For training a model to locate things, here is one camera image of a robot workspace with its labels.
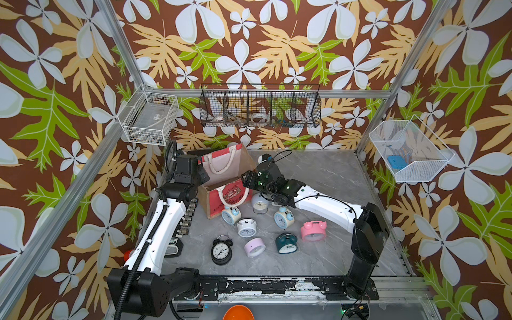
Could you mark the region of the burlap red Christmas canvas bag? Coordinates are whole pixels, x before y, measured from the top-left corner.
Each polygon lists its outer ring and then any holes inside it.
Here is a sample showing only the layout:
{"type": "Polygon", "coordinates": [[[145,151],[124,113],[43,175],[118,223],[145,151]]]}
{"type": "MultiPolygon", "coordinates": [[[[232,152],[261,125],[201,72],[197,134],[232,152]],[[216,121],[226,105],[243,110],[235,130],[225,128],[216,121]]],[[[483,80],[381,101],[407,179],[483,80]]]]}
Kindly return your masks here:
{"type": "Polygon", "coordinates": [[[254,171],[256,164],[243,144],[208,153],[201,157],[201,164],[209,181],[199,187],[198,200],[208,219],[221,216],[225,206],[251,201],[253,191],[243,186],[241,176],[254,171]]]}

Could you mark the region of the pink twin bell alarm clock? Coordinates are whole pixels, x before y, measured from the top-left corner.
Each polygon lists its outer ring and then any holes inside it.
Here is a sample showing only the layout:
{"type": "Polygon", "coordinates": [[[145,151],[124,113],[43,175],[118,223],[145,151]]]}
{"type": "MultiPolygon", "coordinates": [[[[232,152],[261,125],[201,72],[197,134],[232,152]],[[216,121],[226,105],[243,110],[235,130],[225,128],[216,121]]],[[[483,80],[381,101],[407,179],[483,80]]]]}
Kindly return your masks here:
{"type": "Polygon", "coordinates": [[[301,227],[301,238],[303,241],[321,241],[327,236],[326,221],[308,221],[301,227]]]}

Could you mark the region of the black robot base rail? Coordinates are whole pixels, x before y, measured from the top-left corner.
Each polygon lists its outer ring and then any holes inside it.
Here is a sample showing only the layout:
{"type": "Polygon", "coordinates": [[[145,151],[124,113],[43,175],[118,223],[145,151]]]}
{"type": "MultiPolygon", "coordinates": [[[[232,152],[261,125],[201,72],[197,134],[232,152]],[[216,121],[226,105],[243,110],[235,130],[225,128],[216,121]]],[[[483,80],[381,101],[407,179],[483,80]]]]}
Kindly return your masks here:
{"type": "Polygon", "coordinates": [[[221,295],[236,293],[254,293],[257,296],[318,293],[328,301],[349,298],[368,298],[372,301],[379,299],[373,280],[367,282],[365,291],[360,291],[354,285],[348,284],[344,276],[235,277],[201,275],[199,284],[202,289],[201,298],[204,301],[213,301],[219,299],[221,295]]]}

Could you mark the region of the clear round alarm clock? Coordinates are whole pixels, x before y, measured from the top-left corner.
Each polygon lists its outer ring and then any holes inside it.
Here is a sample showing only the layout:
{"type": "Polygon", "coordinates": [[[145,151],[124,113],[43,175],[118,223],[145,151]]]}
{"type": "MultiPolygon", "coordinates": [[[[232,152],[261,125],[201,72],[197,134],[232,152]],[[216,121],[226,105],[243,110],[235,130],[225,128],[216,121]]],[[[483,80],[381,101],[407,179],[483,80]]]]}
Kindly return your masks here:
{"type": "Polygon", "coordinates": [[[261,193],[255,193],[251,199],[253,213],[265,215],[268,212],[270,202],[261,193]]]}

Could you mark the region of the black twin bell alarm clock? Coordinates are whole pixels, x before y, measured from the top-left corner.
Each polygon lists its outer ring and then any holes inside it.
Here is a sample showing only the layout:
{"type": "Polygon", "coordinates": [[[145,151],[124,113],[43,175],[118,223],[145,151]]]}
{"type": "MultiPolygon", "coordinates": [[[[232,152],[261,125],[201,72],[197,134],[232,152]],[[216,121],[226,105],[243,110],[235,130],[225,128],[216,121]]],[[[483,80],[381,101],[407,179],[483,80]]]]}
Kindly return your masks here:
{"type": "Polygon", "coordinates": [[[233,241],[228,235],[220,235],[212,243],[211,259],[216,265],[228,264],[233,256],[233,241]]]}

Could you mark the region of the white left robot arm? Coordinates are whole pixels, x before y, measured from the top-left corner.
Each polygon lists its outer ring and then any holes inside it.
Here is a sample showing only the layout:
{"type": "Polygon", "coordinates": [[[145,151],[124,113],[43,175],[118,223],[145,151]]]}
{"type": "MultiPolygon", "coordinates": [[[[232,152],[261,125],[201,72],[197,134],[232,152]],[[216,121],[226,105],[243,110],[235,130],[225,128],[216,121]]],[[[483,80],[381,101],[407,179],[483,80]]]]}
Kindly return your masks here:
{"type": "Polygon", "coordinates": [[[161,268],[179,223],[209,176],[199,157],[178,150],[174,140],[165,148],[164,165],[166,176],[163,185],[155,189],[158,202],[153,219],[125,265],[107,277],[114,319],[121,319],[123,313],[140,319],[159,317],[173,298],[195,297],[200,292],[197,269],[179,267],[164,275],[161,268]]]}

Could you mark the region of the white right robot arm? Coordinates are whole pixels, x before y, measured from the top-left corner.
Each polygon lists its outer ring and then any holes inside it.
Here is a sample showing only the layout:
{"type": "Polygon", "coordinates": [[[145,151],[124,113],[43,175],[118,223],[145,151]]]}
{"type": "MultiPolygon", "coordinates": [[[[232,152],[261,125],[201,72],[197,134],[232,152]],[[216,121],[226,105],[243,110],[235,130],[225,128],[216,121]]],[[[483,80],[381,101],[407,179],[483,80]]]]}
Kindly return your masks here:
{"type": "Polygon", "coordinates": [[[260,157],[253,171],[241,175],[244,187],[268,196],[282,207],[309,211],[334,222],[352,234],[353,257],[343,286],[349,297],[362,299],[385,244],[389,228],[377,205],[351,204],[321,193],[296,179],[286,179],[275,158],[269,154],[260,157]]]}

